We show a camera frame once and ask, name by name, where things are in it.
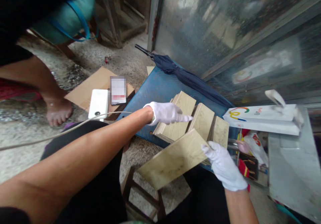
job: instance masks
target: cardboard box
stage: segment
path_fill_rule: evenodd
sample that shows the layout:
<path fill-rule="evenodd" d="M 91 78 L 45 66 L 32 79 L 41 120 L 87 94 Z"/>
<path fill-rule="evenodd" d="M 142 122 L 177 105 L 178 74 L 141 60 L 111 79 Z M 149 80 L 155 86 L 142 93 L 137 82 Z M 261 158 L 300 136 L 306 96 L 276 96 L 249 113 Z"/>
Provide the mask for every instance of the cardboard box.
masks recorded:
<path fill-rule="evenodd" d="M 97 72 L 83 81 L 74 90 L 65 96 L 70 102 L 78 105 L 80 108 L 89 111 L 91 92 L 93 89 L 108 89 L 110 76 L 117 76 L 105 67 L 101 67 Z M 127 83 L 127 103 L 135 95 L 135 89 Z M 108 112 L 122 111 L 126 104 L 109 105 Z M 111 114 L 106 120 L 116 120 L 120 114 Z"/>

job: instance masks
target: gloved hand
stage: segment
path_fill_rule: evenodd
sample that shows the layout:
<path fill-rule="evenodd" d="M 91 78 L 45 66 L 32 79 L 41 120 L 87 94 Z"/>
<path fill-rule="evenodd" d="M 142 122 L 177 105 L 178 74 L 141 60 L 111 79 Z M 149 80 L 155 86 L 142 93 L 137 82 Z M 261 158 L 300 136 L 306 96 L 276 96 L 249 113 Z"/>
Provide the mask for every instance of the gloved hand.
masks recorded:
<path fill-rule="evenodd" d="M 246 189 L 247 183 L 228 151 L 218 143 L 209 141 L 208 144 L 210 147 L 202 145 L 201 148 L 210 159 L 212 170 L 224 188 L 233 192 Z"/>
<path fill-rule="evenodd" d="M 154 111 L 154 119 L 149 125 L 156 125 L 158 122 L 165 123 L 169 125 L 175 122 L 188 122 L 193 119 L 192 116 L 183 115 L 182 110 L 173 103 L 157 103 L 151 102 L 146 104 L 146 106 L 151 106 Z"/>

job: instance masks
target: dirty floor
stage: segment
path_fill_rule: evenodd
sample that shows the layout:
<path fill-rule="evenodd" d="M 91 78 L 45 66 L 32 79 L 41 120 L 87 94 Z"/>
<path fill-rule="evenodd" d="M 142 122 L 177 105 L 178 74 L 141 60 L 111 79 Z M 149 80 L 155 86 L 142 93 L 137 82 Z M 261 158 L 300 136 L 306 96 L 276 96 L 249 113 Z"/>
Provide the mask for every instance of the dirty floor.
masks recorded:
<path fill-rule="evenodd" d="M 147 35 L 144 33 L 128 40 L 122 49 L 116 49 L 107 43 L 103 46 L 93 40 L 73 43 L 70 45 L 76 55 L 73 60 L 38 39 L 23 38 L 19 44 L 42 59 L 52 71 L 58 84 L 68 91 L 101 66 L 106 66 L 117 75 L 126 76 L 127 81 L 137 91 L 147 77 L 146 66 L 154 66 L 154 62 L 134 48 L 134 44 L 147 47 Z M 105 56 L 110 56 L 111 59 L 107 65 L 104 62 Z M 68 122 L 87 119 L 87 113 L 84 110 L 77 106 L 73 106 L 73 108 L 73 116 Z M 33 103 L 10 100 L 0 102 L 0 146 L 29 142 L 42 139 L 44 136 L 58 134 L 65 124 L 60 127 L 50 127 L 45 119 L 45 113 L 46 109 L 42 101 Z M 48 142 L 0 152 L 0 183 L 37 163 Z M 145 163 L 160 150 L 160 147 L 141 138 L 136 138 L 130 149 L 123 154 L 120 181 L 125 178 L 130 166 L 139 166 Z M 134 179 L 143 188 L 154 194 L 151 186 L 138 174 L 134 175 Z M 171 212 L 189 192 L 190 189 L 183 177 L 166 186 L 162 191 L 166 213 Z M 273 202 L 258 189 L 252 187 L 250 195 L 260 223 L 287 222 L 285 214 L 280 213 Z M 152 207 L 134 191 L 131 192 L 130 200 L 146 214 L 152 211 Z"/>

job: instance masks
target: umbrella handle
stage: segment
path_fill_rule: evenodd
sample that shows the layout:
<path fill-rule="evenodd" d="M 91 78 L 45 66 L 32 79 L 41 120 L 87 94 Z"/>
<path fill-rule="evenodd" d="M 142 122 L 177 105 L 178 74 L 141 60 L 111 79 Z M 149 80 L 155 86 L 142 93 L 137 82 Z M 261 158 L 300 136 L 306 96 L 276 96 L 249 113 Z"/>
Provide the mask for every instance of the umbrella handle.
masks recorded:
<path fill-rule="evenodd" d="M 153 54 L 153 53 L 151 53 L 150 51 L 142 48 L 140 45 L 135 44 L 135 47 L 136 47 L 137 49 L 141 50 L 143 53 L 145 53 L 148 57 L 154 58 L 154 54 Z"/>

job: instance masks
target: navy blue umbrella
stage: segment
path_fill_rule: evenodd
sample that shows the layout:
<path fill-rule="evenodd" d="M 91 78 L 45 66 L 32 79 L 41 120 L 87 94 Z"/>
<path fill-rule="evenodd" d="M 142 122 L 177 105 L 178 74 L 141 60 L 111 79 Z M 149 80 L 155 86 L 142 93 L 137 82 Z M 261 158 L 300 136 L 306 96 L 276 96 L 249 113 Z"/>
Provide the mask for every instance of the navy blue umbrella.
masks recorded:
<path fill-rule="evenodd" d="M 159 67 L 166 74 L 174 74 L 176 77 L 186 86 L 198 91 L 208 99 L 215 103 L 218 103 L 224 107 L 232 108 L 234 105 L 220 95 L 217 91 L 208 86 L 202 79 L 195 74 L 186 71 L 183 68 L 178 67 L 169 56 L 162 56 L 151 53 L 150 51 L 142 48 L 140 45 L 135 44 L 135 47 L 144 52 L 147 56 L 155 62 L 156 66 Z"/>

